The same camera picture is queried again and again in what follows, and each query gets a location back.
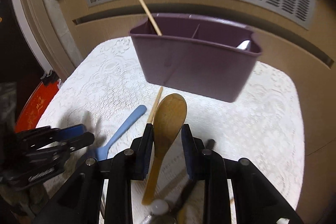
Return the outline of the wooden rice spoon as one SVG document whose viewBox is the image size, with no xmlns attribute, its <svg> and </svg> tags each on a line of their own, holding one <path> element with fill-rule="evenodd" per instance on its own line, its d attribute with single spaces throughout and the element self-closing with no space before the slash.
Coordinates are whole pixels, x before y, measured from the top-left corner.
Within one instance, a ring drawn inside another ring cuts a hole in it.
<svg viewBox="0 0 336 224">
<path fill-rule="evenodd" d="M 154 160 L 142 198 L 142 204 L 154 200 L 160 169 L 168 150 L 174 143 L 187 116 L 187 103 L 177 93 L 169 94 L 159 103 L 153 120 Z"/>
</svg>

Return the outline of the thick wooden chopstick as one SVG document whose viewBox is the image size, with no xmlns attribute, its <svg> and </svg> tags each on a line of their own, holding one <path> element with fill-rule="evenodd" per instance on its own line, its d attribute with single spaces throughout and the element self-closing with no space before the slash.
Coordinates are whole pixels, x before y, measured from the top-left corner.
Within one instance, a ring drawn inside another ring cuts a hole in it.
<svg viewBox="0 0 336 224">
<path fill-rule="evenodd" d="M 159 26 L 157 25 L 156 21 L 154 20 L 151 12 L 149 11 L 146 3 L 144 2 L 144 0 L 138 0 L 140 5 L 142 6 L 145 14 L 147 15 L 148 19 L 150 20 L 151 24 L 153 25 L 153 28 L 155 29 L 155 32 L 157 33 L 158 36 L 162 36 L 162 32 L 159 29 Z"/>
</svg>

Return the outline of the red round stool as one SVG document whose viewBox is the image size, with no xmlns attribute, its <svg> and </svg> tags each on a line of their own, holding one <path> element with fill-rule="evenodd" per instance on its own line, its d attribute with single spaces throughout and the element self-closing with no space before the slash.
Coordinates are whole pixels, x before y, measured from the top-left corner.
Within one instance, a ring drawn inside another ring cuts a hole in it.
<svg viewBox="0 0 336 224">
<path fill-rule="evenodd" d="M 41 82 L 21 111 L 14 132 L 18 133 L 36 128 L 38 121 L 58 91 L 58 81 L 48 85 Z"/>
</svg>

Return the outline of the blue plastic spoon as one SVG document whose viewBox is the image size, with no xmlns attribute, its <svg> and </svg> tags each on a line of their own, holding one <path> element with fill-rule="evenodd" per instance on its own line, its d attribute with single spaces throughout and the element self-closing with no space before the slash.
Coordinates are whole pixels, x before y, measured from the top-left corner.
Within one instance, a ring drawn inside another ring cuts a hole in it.
<svg viewBox="0 0 336 224">
<path fill-rule="evenodd" d="M 90 157 L 96 159 L 97 161 L 106 160 L 108 157 L 108 152 L 110 147 L 118 141 L 118 139 L 127 132 L 128 129 L 145 114 L 147 111 L 146 106 L 139 105 L 131 114 L 127 117 L 127 119 L 123 122 L 123 124 L 119 127 L 119 129 L 115 132 L 115 134 L 109 139 L 108 143 L 102 147 L 89 149 L 84 155 L 78 159 L 76 163 L 76 168 L 78 168 L 86 159 Z"/>
</svg>

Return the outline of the white ball-head metal utensil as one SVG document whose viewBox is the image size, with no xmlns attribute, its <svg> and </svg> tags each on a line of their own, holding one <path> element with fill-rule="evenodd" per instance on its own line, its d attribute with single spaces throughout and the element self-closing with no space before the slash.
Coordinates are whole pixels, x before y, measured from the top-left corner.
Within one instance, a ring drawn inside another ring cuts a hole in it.
<svg viewBox="0 0 336 224">
<path fill-rule="evenodd" d="M 159 217 L 164 216 L 170 210 L 165 200 L 156 199 L 150 204 L 150 213 L 144 218 L 141 224 L 154 223 Z"/>
</svg>

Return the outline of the white lace tablecloth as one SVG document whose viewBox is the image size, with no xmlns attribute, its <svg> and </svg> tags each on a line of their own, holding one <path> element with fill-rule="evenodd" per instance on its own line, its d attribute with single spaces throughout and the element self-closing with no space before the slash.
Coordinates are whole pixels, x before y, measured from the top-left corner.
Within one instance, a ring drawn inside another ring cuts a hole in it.
<svg viewBox="0 0 336 224">
<path fill-rule="evenodd" d="M 174 92 L 148 83 L 131 38 L 105 41 L 76 68 L 54 96 L 38 126 L 84 124 L 105 145 L 139 105 Z M 194 137 L 214 139 L 226 159 L 247 158 L 296 207 L 304 169 L 304 129 L 298 94 L 284 72 L 257 63 L 238 99 L 227 103 L 182 92 Z"/>
</svg>

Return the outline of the purple plastic utensil caddy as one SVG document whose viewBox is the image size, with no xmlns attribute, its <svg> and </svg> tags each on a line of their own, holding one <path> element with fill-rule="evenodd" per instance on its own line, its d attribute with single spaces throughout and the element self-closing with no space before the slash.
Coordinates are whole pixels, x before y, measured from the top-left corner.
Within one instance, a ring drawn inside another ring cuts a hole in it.
<svg viewBox="0 0 336 224">
<path fill-rule="evenodd" d="M 253 31 L 209 16 L 159 13 L 129 31 L 147 82 L 234 102 L 263 50 Z M 251 41 L 249 51 L 236 47 Z"/>
</svg>

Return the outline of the black handled utensil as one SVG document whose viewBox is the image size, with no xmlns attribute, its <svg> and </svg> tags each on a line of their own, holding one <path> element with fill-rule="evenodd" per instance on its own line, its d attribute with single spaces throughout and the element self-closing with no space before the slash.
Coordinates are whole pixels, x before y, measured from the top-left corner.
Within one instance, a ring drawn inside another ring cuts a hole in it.
<svg viewBox="0 0 336 224">
<path fill-rule="evenodd" d="M 177 199 L 174 207 L 171 210 L 172 215 L 175 219 L 178 219 L 179 215 L 181 215 L 181 210 L 184 207 L 184 204 L 186 203 L 187 199 L 189 198 L 190 194 L 192 193 L 197 181 L 194 180 L 188 180 L 187 184 L 183 188 L 179 198 Z"/>
</svg>

